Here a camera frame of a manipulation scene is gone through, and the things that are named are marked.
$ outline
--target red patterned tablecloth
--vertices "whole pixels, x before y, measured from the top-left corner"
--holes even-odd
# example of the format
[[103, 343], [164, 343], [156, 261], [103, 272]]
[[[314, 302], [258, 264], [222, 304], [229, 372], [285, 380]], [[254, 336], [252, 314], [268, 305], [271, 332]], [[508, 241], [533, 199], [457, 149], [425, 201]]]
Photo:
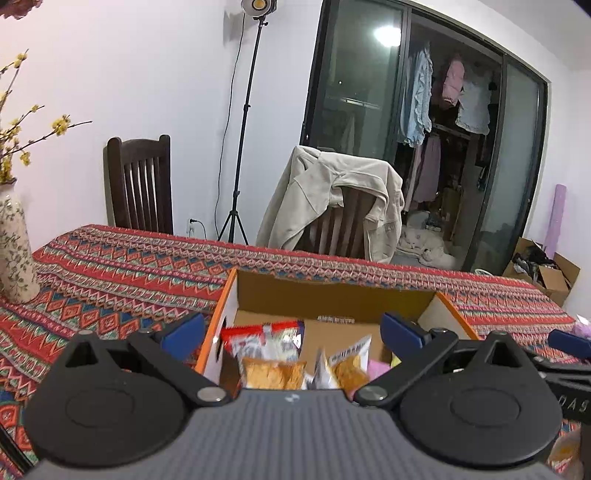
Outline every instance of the red patterned tablecloth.
[[[160, 327], [189, 310], [210, 316], [230, 270], [313, 281], [444, 292], [480, 335], [502, 329], [550, 358], [547, 333], [572, 318], [525, 282], [427, 268], [379, 265], [88, 225], [59, 236], [34, 254], [41, 293], [16, 306], [0, 299], [0, 421], [34, 455], [22, 410], [51, 363], [79, 329], [124, 338]], [[0, 454], [0, 478], [17, 476]]]

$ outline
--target purple yoga mat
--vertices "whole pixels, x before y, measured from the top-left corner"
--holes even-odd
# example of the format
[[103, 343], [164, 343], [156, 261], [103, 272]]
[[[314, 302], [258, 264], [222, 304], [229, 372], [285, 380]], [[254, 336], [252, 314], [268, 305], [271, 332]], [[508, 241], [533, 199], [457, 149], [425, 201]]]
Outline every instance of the purple yoga mat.
[[566, 187], [560, 183], [556, 184], [554, 191], [554, 204], [552, 205], [552, 214], [550, 215], [550, 224], [546, 232], [544, 241], [544, 251], [548, 258], [554, 258], [556, 245], [560, 237], [560, 225], [562, 224], [562, 214], [564, 212], [564, 201], [566, 200]]

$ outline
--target sliding door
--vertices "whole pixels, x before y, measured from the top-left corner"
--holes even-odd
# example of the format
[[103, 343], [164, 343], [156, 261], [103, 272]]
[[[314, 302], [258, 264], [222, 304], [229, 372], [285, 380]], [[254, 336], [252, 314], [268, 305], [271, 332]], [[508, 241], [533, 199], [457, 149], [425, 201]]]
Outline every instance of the sliding door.
[[545, 128], [546, 85], [504, 56], [497, 139], [485, 200], [464, 270], [501, 274], [523, 232]]
[[383, 158], [398, 105], [408, 8], [376, 0], [332, 0], [319, 38], [303, 143]]

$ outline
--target chair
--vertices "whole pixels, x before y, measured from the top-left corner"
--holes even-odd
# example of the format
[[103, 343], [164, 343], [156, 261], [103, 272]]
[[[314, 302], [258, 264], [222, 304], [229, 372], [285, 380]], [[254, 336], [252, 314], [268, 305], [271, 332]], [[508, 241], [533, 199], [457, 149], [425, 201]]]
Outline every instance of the chair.
[[173, 233], [170, 137], [125, 142], [111, 138], [107, 162], [115, 225]]
[[314, 222], [306, 226], [295, 246], [321, 255], [365, 258], [363, 220], [375, 202], [373, 195], [349, 187], [342, 187], [344, 207], [328, 208]]

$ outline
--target light stand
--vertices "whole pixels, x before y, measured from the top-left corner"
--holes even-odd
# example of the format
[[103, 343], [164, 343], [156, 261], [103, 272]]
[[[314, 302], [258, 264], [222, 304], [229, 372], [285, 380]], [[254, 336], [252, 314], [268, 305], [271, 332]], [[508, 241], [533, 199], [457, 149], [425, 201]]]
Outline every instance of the light stand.
[[238, 215], [238, 195], [240, 195], [240, 190], [238, 190], [238, 183], [240, 182], [240, 166], [242, 163], [242, 148], [244, 146], [244, 133], [246, 131], [246, 117], [248, 116], [248, 109], [251, 107], [249, 105], [249, 101], [251, 99], [251, 89], [252, 89], [252, 77], [255, 73], [255, 63], [256, 63], [256, 54], [258, 52], [258, 45], [261, 40], [261, 31], [263, 26], [267, 25], [268, 23], [265, 22], [266, 15], [262, 17], [256, 18], [259, 21], [258, 32], [256, 33], [256, 43], [255, 43], [255, 51], [252, 55], [252, 65], [251, 65], [251, 75], [248, 79], [248, 89], [246, 90], [246, 101], [244, 103], [244, 114], [242, 116], [242, 130], [240, 131], [240, 143], [238, 144], [238, 159], [236, 161], [236, 177], [234, 179], [234, 193], [232, 193], [233, 200], [232, 200], [232, 210], [228, 213], [228, 218], [226, 218], [226, 222], [224, 222], [222, 231], [220, 232], [217, 240], [222, 239], [222, 235], [224, 230], [226, 229], [228, 222], [230, 222], [230, 233], [228, 235], [228, 242], [234, 243], [234, 231], [236, 229], [236, 221], [238, 221], [238, 226], [240, 227], [240, 231], [242, 232], [242, 237], [244, 242], [248, 245], [248, 240], [246, 239], [246, 233], [244, 233], [244, 227], [242, 226], [242, 222], [240, 221], [240, 215]]

